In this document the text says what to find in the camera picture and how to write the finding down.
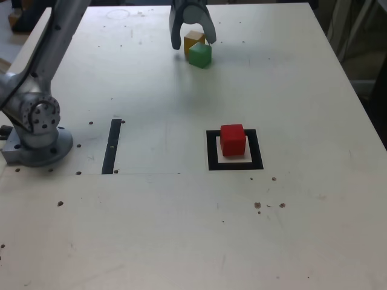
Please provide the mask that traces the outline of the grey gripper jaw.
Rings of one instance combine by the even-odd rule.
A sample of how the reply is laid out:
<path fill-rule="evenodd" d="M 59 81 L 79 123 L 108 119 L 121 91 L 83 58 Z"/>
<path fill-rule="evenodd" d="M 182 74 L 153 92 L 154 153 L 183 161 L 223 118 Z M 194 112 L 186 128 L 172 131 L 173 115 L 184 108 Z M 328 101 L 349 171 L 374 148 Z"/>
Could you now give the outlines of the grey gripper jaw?
<path fill-rule="evenodd" d="M 181 26 L 184 24 L 184 10 L 187 7 L 187 1 L 173 0 L 169 14 L 169 31 L 171 35 L 171 44 L 174 50 L 181 47 Z"/>
<path fill-rule="evenodd" d="M 188 1 L 183 10 L 183 21 L 189 25 L 200 24 L 207 42 L 214 44 L 216 42 L 216 29 L 206 3 L 206 1 Z"/>

